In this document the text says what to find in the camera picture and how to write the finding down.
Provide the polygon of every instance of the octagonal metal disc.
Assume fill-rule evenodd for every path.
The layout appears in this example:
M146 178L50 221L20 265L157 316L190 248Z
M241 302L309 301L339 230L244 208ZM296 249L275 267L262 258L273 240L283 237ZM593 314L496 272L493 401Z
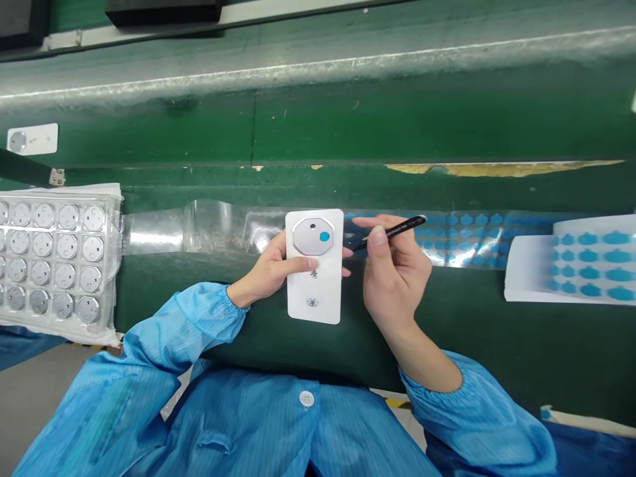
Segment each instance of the octagonal metal disc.
M333 246L333 225L320 217L301 219L291 233L293 246L302 255L322 255Z

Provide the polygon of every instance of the worker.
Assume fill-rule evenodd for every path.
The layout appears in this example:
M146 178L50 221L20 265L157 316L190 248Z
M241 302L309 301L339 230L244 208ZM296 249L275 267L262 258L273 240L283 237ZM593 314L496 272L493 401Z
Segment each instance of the worker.
M199 355L240 332L250 305L287 275L319 266L285 260L285 232L230 286L200 283L174 296L79 371L16 476L546 476L556 474L547 430L475 361L441 351L415 309L431 273L413 231L389 242L401 221L372 229L364 303L399 364L427 453L369 389L231 368ZM161 409L196 363L171 416Z

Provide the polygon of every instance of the pen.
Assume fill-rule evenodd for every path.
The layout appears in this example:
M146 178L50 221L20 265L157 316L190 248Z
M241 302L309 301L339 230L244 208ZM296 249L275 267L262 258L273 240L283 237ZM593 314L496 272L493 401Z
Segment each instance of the pen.
M407 230L414 229L418 225L422 225L424 222L426 222L426 215L416 215L410 219L406 219L401 224L397 224L396 226L387 229L386 236L390 239L391 237L395 237L397 234L401 234L402 232L406 232ZM354 248L353 251L357 252L358 250L366 248L367 239L368 237L364 237L362 239L362 243Z

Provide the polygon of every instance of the blue cloth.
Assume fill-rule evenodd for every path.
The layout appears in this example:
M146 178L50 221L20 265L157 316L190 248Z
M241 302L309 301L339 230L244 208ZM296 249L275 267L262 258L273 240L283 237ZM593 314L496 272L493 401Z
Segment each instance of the blue cloth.
M0 371L48 351L65 338L33 333L24 327L0 326Z
M176 293L126 334L122 356L86 362L15 475L292 477L308 465L324 477L555 474L546 429L455 353L464 383L454 393L427 391L402 374L429 434L428 457L367 389L234 368L195 376L164 422L177 376L203 351L231 342L245 313L225 286ZM312 406L300 402L303 391Z

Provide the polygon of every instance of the white wall plate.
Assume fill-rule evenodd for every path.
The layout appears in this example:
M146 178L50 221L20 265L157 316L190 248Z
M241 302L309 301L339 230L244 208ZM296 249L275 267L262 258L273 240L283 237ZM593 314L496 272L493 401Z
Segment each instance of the white wall plate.
M340 323L343 228L340 209L289 212L285 216L287 258L308 256L316 270L287 277L287 310L292 318Z
M55 123L9 129L7 150L21 156L53 154L58 151L59 130Z

